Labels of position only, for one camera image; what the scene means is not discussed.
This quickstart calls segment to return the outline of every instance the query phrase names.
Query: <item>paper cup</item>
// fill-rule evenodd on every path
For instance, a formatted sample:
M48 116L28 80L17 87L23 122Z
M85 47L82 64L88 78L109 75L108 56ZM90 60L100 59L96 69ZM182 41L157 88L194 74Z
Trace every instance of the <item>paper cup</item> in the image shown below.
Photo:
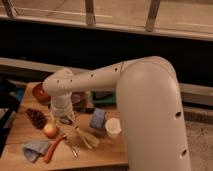
M117 118L111 118L106 121L105 129L110 138L116 138L121 132L120 120Z

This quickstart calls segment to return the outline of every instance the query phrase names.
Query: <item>dark background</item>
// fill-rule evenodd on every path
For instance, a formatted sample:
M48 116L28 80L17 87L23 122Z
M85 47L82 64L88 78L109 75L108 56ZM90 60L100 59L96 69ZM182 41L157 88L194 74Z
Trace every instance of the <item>dark background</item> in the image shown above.
M179 82L213 86L213 42L0 20L1 57L95 69L152 55Z

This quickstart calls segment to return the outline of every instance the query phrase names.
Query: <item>glass window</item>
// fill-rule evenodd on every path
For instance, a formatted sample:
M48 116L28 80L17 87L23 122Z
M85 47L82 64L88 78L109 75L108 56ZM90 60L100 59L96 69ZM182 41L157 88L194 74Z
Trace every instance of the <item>glass window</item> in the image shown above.
M97 23L145 26L150 0L94 0Z
M85 21L84 0L12 0L21 16Z
M5 14L4 6L2 4L2 1L0 1L0 14Z
M163 0L156 28L213 33L213 1Z

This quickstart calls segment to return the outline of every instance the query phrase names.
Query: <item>pine cone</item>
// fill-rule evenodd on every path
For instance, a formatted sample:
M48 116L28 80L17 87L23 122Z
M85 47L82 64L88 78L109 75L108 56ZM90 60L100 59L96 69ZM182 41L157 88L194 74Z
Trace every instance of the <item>pine cone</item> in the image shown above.
M35 126L37 129L42 129L47 123L46 117L39 110L29 108L26 110L26 113L33 126Z

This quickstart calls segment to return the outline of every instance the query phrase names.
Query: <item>blue cloth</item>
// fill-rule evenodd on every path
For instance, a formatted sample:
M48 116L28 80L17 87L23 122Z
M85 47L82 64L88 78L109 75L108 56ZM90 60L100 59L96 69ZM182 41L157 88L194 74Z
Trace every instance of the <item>blue cloth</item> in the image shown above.
M23 144L23 153L28 161L34 163L40 155L46 153L49 146L49 141L28 141Z

